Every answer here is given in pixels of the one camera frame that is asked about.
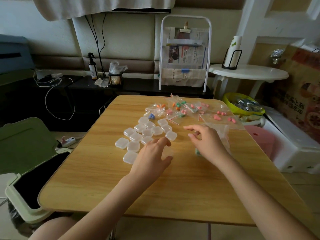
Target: newspaper rack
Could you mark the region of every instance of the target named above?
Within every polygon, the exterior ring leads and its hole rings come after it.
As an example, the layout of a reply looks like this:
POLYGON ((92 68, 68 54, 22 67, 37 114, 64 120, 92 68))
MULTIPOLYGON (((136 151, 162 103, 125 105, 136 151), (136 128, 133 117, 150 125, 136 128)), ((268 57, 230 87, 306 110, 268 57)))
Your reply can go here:
POLYGON ((203 92, 206 92, 207 81, 208 81, 208 73, 210 67, 210 53, 211 53, 211 36, 212 36, 212 26, 211 22, 208 18, 204 16, 194 16, 194 15, 178 15, 178 14, 169 14, 162 19, 161 22, 161 32, 160 32, 160 62, 159 62, 159 90, 161 90, 161 76, 162 76, 162 55, 163 55, 163 29, 164 29, 164 20, 167 17, 180 17, 180 18, 192 18, 192 19, 205 19, 209 24, 209 40, 208 40, 208 59, 206 64, 205 71, 205 80, 203 86, 203 92))

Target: plastic stool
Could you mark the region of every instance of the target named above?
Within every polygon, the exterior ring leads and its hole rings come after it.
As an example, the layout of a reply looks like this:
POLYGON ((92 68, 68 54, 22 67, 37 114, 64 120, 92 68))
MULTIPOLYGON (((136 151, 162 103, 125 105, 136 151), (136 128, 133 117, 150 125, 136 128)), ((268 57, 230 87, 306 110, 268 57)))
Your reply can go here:
POLYGON ((262 151, 271 159, 271 161, 273 161, 272 152, 276 143, 274 134, 254 125, 246 125, 244 127, 262 151))

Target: spray bottle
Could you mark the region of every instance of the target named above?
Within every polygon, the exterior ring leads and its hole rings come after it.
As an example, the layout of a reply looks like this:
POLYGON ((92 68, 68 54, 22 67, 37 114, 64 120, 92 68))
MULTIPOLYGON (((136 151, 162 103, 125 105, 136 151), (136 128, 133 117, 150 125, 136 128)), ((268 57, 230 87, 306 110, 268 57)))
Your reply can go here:
POLYGON ((90 72, 91 72, 91 78, 92 78, 92 80, 97 80, 98 79, 98 72, 97 72, 97 68, 96 68, 96 63, 93 60, 93 58, 95 58, 94 54, 88 53, 88 57, 90 58, 89 68, 90 68, 90 72))

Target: white plastic table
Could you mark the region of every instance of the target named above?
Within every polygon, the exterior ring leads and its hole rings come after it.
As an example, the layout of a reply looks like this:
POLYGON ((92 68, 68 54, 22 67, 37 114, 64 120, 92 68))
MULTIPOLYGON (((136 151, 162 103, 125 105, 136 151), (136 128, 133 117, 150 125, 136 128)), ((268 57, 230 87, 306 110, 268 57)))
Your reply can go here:
POLYGON ((239 64, 236 70, 224 69, 222 64, 211 65, 209 72, 216 74, 213 87, 217 86, 218 80, 222 81, 220 89, 215 91, 214 98, 222 99, 229 78, 256 80, 249 96, 255 98, 263 82, 273 83, 275 80, 283 80, 289 77, 286 71, 260 65, 239 64))

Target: paper towel holder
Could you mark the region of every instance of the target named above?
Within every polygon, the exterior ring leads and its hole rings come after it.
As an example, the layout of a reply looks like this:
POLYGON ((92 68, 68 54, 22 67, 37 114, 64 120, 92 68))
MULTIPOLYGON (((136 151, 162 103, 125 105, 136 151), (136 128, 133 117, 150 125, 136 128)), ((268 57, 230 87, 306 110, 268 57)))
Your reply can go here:
POLYGON ((226 61, 226 57, 227 57, 227 54, 228 54, 228 50, 229 48, 226 50, 226 54, 224 56, 224 59, 223 59, 223 62, 222 62, 222 68, 224 69, 229 69, 229 70, 236 70, 237 69, 237 66, 238 66, 238 63, 239 63, 239 60, 240 60, 240 57, 241 57, 241 54, 242 54, 242 50, 241 49, 236 49, 234 52, 232 52, 232 56, 231 56, 231 59, 230 59, 230 62, 229 62, 229 66, 224 66, 224 62, 226 61), (233 58, 233 55, 235 54, 235 52, 240 52, 240 55, 239 55, 239 58, 238 58, 238 61, 237 61, 237 64, 235 65, 235 67, 230 67, 230 64, 231 64, 231 61, 232 61, 232 58, 233 58))

